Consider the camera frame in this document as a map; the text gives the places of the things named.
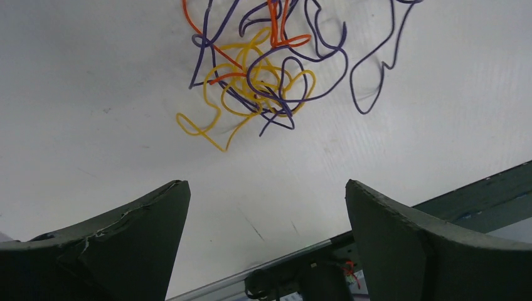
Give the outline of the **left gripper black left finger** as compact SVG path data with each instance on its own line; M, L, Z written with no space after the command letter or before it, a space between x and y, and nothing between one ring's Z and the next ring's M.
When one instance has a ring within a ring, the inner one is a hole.
M29 241L1 243L2 300L164 300L187 218L187 181Z

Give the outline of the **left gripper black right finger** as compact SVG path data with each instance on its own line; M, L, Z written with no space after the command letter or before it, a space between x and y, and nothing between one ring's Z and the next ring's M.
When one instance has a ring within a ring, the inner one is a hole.
M530 300L531 245L468 230L356 180L346 207L372 300Z

